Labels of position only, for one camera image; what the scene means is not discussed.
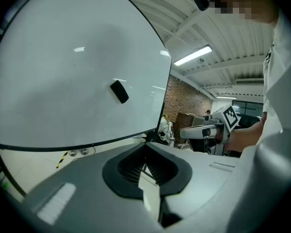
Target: white vent grille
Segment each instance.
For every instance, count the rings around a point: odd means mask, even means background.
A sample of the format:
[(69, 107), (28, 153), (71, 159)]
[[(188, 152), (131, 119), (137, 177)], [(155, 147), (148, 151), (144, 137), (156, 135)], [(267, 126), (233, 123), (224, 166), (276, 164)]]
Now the white vent grille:
[(65, 183), (40, 209), (37, 216), (46, 223), (54, 225), (75, 191), (76, 187), (74, 184)]
[(261, 84), (264, 85), (264, 79), (263, 78), (257, 78), (257, 79), (236, 79), (235, 84)]

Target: fluorescent light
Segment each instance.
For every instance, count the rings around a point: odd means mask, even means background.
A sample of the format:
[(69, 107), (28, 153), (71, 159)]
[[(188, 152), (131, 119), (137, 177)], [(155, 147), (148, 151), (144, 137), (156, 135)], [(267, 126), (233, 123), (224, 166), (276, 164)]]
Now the fluorescent light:
[(160, 54), (170, 57), (169, 53), (167, 51), (165, 51), (165, 50), (161, 50)]
[(114, 80), (119, 80), (119, 81), (122, 81), (122, 82), (127, 82), (126, 80), (120, 80), (120, 79), (114, 79)]
[(81, 52), (81, 51), (84, 51), (84, 48), (85, 48), (85, 47), (76, 48), (76, 49), (73, 49), (73, 51), (74, 51), (74, 52)]
[(197, 58), (197, 57), (199, 57), (199, 56), (201, 56), (201, 55), (204, 55), (204, 54), (206, 54), (206, 53), (209, 53), (209, 52), (211, 52), (211, 51), (212, 51), (212, 49), (211, 49), (210, 46), (204, 46), (204, 47), (201, 48), (200, 50), (197, 50), (196, 52), (191, 53), (191, 54), (189, 54), (188, 56), (186, 56), (186, 57), (184, 57), (184, 58), (182, 58), (182, 59), (176, 61), (176, 62), (175, 62), (175, 65), (176, 65), (176, 66), (179, 66), (179, 65), (181, 65), (181, 64), (183, 64), (183, 63), (186, 63), (186, 62), (188, 62), (188, 61), (190, 61), (190, 60), (192, 60), (192, 59), (195, 59), (195, 58)]
[(162, 90), (166, 90), (166, 89), (164, 89), (164, 88), (157, 87), (157, 86), (152, 86), (152, 87), (154, 87), (154, 88), (158, 88), (158, 89), (162, 89)]
[(236, 97), (217, 97), (218, 99), (237, 99)]

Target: floor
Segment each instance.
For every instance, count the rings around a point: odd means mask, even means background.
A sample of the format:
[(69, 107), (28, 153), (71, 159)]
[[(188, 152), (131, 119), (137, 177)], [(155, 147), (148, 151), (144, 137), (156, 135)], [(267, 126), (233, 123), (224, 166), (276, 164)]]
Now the floor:
[[(75, 158), (86, 157), (90, 154), (99, 153), (120, 146), (143, 141), (145, 140), (142, 138), (128, 138), (121, 141), (96, 146), (95, 150), (94, 148), (90, 148), (87, 155), (82, 155), (81, 152), (77, 151), (77, 154), (73, 157), (68, 154), (58, 169), (56, 166), (66, 151), (21, 152), (14, 150), (0, 150), (0, 155), (16, 182), (26, 193), (28, 193), (41, 181), (51, 176), (57, 170), (68, 165)], [(23, 200), (21, 194), (18, 193), (18, 191), (10, 184), (3, 173), (0, 174), (0, 185), (18, 201)]]

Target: brick wall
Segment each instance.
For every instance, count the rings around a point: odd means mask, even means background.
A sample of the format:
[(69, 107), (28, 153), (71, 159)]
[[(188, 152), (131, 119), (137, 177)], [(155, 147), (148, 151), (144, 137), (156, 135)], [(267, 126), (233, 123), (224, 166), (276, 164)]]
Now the brick wall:
[(205, 116), (206, 110), (211, 110), (212, 100), (197, 91), (194, 87), (169, 75), (165, 97), (164, 114), (175, 122), (178, 112)]

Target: air conditioner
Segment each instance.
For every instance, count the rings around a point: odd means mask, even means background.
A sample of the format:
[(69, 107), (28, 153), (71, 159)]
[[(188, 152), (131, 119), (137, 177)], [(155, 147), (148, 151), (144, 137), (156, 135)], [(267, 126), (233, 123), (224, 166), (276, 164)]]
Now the air conditioner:
[(261, 85), (264, 85), (264, 79), (263, 78), (236, 79), (235, 84), (261, 84)]

